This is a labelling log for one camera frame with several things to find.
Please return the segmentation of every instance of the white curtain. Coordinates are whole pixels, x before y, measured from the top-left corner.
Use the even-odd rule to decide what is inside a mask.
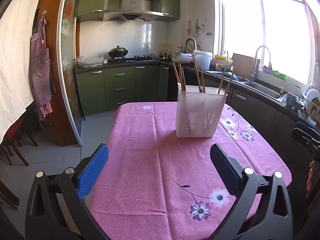
[[[0,142],[33,101],[30,38],[39,0],[12,0],[0,19]]]

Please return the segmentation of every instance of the range hood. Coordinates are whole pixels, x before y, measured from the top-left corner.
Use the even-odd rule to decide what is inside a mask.
[[[122,0],[121,9],[105,9],[103,21],[123,20],[123,21],[146,21],[151,22],[163,16],[161,12],[143,10],[143,0]]]

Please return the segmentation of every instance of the apron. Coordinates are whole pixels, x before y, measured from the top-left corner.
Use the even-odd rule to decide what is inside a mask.
[[[31,36],[30,60],[31,80],[33,95],[38,106],[38,114],[41,120],[52,112],[50,105],[51,96],[56,93],[50,74],[49,48],[45,47],[45,25],[47,21],[44,15],[40,18],[38,31]]]

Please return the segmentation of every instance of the drawer handle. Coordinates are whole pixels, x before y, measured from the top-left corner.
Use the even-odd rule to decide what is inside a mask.
[[[243,96],[241,96],[241,95],[239,95],[239,94],[236,94],[236,97],[239,97],[239,98],[242,99],[242,100],[249,100],[249,98],[245,98],[245,97],[243,97]]]

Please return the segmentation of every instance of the pink tablecloth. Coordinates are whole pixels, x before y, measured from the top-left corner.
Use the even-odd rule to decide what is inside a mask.
[[[235,200],[210,160],[214,143],[242,167],[262,175],[280,171],[286,185],[291,183],[276,152],[228,105],[212,138],[177,138],[176,105],[129,103],[114,114],[109,160],[90,207],[113,240],[208,238]]]

